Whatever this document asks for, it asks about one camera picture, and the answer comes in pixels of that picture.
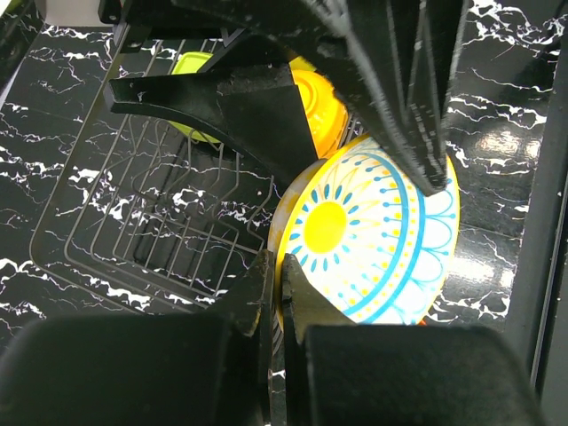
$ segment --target yellow bowl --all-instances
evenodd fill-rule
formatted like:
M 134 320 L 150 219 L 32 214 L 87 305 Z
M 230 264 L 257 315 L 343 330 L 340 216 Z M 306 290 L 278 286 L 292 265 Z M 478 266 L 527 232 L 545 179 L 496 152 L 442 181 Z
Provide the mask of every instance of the yellow bowl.
M 189 51 L 181 56 L 172 74 L 192 74 L 211 58 L 211 53 Z M 300 90 L 302 104 L 312 133 L 313 143 L 319 158 L 327 158 L 336 151 L 347 124 L 347 109 L 334 96 L 331 83 L 323 76 L 315 73 L 313 66 L 301 58 L 290 62 L 294 82 Z M 170 122 L 172 126 L 189 136 L 193 129 L 189 126 Z M 203 142 L 219 141 L 205 137 L 194 131 L 192 138 Z
M 300 90 L 318 157 L 328 158 L 341 142 L 347 125 L 347 108 L 337 100 L 333 86 L 322 75 L 293 69 L 292 76 Z
M 308 281 L 351 320 L 419 323 L 441 291 L 458 235 L 459 188 L 449 158 L 447 164 L 447 187 L 431 197 L 368 135 L 320 166 L 280 237 L 275 273 L 280 320 L 281 266 L 289 253 Z
M 10 3 L 8 3 L 8 6 L 6 7 L 6 11 L 7 12 L 12 12 L 14 9 L 16 9 L 16 7 L 18 7 L 21 4 L 21 0 L 11 0 Z

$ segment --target yellow and blue plate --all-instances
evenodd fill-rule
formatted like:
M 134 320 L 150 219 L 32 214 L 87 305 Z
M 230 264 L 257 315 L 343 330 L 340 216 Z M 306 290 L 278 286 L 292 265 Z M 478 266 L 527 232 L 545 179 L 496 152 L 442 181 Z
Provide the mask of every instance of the yellow and blue plate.
M 417 324 L 446 279 L 460 223 L 449 158 L 445 191 L 425 197 L 369 136 L 319 168 L 278 247 L 309 282 L 358 323 Z

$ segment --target wire dish rack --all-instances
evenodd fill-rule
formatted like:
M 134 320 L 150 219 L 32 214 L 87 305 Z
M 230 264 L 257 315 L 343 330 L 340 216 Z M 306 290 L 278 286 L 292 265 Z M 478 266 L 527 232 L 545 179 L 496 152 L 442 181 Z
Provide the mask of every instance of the wire dish rack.
M 157 41 L 113 56 L 35 229 L 38 268 L 102 303 L 146 313 L 206 309 L 248 269 L 285 188 L 222 144 L 103 107 L 109 79 L 169 74 L 184 52 L 221 43 Z M 361 131 L 351 118 L 343 142 Z

